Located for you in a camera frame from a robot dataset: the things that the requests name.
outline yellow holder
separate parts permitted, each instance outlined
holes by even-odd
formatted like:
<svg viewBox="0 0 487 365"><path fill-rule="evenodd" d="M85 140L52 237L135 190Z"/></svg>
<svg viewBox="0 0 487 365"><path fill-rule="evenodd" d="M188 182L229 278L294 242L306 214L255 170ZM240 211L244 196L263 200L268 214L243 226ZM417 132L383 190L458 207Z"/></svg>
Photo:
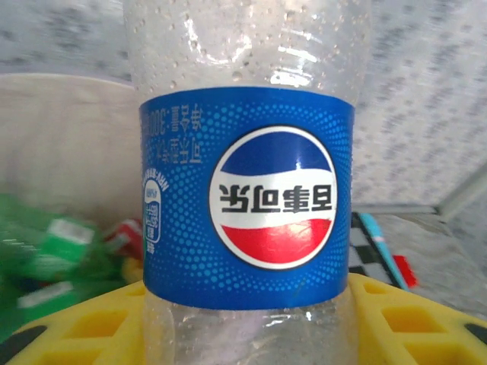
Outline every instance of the yellow holder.
<svg viewBox="0 0 487 365"><path fill-rule="evenodd" d="M360 365L486 365L487 344L465 328L487 322L361 275L349 275ZM140 281L19 330L47 329L8 365L144 364Z"/></svg>

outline small circular badge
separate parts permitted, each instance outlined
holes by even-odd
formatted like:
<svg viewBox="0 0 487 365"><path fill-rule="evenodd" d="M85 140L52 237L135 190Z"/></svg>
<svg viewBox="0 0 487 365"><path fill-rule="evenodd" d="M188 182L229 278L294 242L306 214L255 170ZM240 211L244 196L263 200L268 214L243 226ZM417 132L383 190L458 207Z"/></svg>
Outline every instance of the small circular badge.
<svg viewBox="0 0 487 365"><path fill-rule="evenodd" d="M219 160L210 184L210 213L221 241L260 268L310 261L329 239L336 205L328 151L295 127L265 127L240 138Z"/></svg>

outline bottle label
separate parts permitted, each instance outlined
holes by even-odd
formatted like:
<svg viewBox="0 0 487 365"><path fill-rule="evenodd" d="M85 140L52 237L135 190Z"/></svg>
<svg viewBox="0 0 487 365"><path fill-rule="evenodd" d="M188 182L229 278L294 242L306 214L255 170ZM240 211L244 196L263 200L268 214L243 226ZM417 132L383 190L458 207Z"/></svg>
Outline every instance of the bottle label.
<svg viewBox="0 0 487 365"><path fill-rule="evenodd" d="M353 107L267 87L140 108L146 287L207 309L329 300L346 286Z"/></svg>

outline black and white pattern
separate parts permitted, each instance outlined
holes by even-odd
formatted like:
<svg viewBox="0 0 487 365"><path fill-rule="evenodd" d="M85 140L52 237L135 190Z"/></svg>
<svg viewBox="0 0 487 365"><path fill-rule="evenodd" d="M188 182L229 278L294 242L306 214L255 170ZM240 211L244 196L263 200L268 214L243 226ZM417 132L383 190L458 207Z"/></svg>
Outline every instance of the black and white pattern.
<svg viewBox="0 0 487 365"><path fill-rule="evenodd" d="M355 213L350 230L349 272L400 287L368 234L366 227Z"/></svg>

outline plastic bottle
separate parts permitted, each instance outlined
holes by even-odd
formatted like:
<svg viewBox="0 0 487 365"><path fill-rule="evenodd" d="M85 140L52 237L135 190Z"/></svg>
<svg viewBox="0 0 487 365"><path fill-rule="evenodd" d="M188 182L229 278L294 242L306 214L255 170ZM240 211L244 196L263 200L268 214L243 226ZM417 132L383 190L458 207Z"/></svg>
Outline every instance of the plastic bottle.
<svg viewBox="0 0 487 365"><path fill-rule="evenodd" d="M148 364L357 363L345 286L369 14L367 0L125 0Z"/></svg>

